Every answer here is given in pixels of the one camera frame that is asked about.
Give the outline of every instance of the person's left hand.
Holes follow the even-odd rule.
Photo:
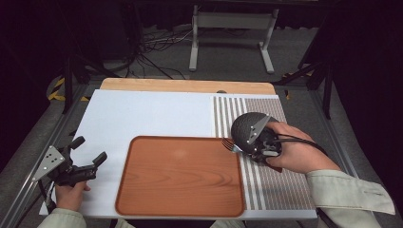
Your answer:
[[[56,184],[56,207],[78,211],[83,201],[83,191],[91,188],[86,185],[86,181],[78,182],[71,186],[59,186]]]

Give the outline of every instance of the metal stand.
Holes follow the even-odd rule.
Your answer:
[[[189,70],[196,71],[198,62],[199,28],[227,28],[227,29],[265,29],[263,42],[259,43],[261,57],[268,73],[275,72],[267,48],[273,29],[278,18],[278,9],[271,14],[254,13],[227,13],[227,12],[199,12],[198,6],[193,8],[193,43],[190,53]]]

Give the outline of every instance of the light gray sleeve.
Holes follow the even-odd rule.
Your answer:
[[[56,208],[48,215],[39,228],[86,228],[86,221],[83,216],[75,211],[67,209]]]
[[[393,201],[380,184],[336,170],[313,171],[306,177],[314,204],[339,227],[380,227],[371,211],[394,215]]]

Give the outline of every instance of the gray striped pattern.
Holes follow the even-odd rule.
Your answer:
[[[215,96],[212,98],[215,137],[231,138],[232,122],[246,112],[268,113],[285,122],[278,98],[248,99]],[[246,210],[312,210],[304,175],[288,170],[278,173],[240,154]]]

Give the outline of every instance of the wooden tray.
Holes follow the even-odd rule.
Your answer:
[[[123,216],[234,218],[244,211],[237,154],[219,138],[139,136],[116,211]]]

